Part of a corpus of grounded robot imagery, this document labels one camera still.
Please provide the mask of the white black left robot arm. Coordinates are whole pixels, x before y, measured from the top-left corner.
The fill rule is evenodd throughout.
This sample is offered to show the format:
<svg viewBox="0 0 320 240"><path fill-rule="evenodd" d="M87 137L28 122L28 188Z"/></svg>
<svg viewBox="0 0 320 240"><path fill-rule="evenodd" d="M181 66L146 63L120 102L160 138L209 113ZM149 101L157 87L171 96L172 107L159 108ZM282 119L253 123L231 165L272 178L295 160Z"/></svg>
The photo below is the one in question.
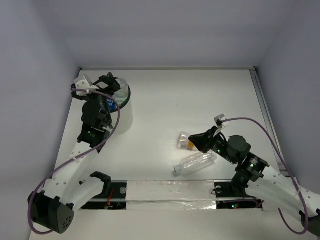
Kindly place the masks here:
<svg viewBox="0 0 320 240"><path fill-rule="evenodd" d="M108 101L121 89L111 72L91 82L80 76L70 86L71 96L83 101L82 127L68 159L45 177L28 197L27 220L32 232L63 234L75 212L89 200L111 192L111 177L99 171L83 179L83 173L113 136L120 120L113 122Z"/></svg>

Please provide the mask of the orange-label bottle yellow cap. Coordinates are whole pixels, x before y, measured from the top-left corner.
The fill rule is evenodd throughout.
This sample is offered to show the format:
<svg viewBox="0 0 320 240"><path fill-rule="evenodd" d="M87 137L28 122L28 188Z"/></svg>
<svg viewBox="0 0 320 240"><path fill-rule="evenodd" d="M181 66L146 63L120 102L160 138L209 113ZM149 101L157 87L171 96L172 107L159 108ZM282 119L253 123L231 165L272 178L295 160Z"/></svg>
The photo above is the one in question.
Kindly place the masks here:
<svg viewBox="0 0 320 240"><path fill-rule="evenodd" d="M181 131L177 139L176 147L179 150L197 151L195 145L189 140L191 135L187 132Z"/></svg>

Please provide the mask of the green-white label clear bottle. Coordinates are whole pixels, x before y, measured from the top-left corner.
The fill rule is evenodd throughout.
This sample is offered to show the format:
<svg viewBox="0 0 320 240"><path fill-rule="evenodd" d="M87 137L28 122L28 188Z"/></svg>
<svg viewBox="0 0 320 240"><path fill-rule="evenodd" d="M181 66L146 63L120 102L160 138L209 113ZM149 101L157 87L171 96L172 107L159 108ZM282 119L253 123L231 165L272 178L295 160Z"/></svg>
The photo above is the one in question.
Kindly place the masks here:
<svg viewBox="0 0 320 240"><path fill-rule="evenodd" d="M124 78L117 78L116 81L120 85L120 90L116 91L113 97L119 105L122 105L129 96L129 85Z"/></svg>

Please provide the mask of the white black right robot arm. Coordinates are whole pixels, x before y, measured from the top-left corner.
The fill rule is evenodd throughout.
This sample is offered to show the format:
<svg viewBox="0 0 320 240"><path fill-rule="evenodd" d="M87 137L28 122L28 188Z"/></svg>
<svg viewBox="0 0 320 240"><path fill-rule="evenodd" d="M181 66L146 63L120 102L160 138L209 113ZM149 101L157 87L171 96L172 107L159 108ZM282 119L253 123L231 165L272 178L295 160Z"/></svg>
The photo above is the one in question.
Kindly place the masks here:
<svg viewBox="0 0 320 240"><path fill-rule="evenodd" d="M240 135L225 138L214 126L204 133L189 136L202 153L209 151L236 165L230 190L235 196L251 196L287 212L307 231L320 235L320 196L285 177L265 160L250 152L251 145Z"/></svg>

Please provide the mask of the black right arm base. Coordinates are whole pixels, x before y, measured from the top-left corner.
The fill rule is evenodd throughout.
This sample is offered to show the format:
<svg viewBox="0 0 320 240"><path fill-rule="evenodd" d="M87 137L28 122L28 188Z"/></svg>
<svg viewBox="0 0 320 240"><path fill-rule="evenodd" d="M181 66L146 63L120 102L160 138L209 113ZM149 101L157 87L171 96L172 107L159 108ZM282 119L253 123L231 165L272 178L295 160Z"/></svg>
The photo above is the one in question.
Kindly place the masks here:
<svg viewBox="0 0 320 240"><path fill-rule="evenodd" d="M260 209L264 201L246 194L246 191L231 180L215 180L211 195L215 196L218 210Z"/></svg>

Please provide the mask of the blue-label bottle white cap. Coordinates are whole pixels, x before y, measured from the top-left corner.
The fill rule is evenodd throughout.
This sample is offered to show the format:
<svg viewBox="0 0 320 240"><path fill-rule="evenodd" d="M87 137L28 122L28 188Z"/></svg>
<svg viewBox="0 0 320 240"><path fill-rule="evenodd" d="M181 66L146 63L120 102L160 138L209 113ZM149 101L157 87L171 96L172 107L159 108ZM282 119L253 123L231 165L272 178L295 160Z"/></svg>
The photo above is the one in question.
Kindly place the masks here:
<svg viewBox="0 0 320 240"><path fill-rule="evenodd" d="M116 102L114 102L113 100L111 100L109 98L106 100L106 102L107 102L107 106L108 106L111 113L114 113L118 110Z"/></svg>

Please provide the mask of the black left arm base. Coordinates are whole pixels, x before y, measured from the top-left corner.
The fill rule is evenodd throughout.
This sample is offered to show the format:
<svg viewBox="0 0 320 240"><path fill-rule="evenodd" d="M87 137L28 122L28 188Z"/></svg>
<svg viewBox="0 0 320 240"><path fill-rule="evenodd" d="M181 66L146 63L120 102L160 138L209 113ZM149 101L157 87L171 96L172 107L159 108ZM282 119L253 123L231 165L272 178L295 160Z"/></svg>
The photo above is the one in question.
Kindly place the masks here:
<svg viewBox="0 0 320 240"><path fill-rule="evenodd" d="M113 181L110 191L95 196L87 202L82 210L125 210L127 208L127 182Z"/></svg>

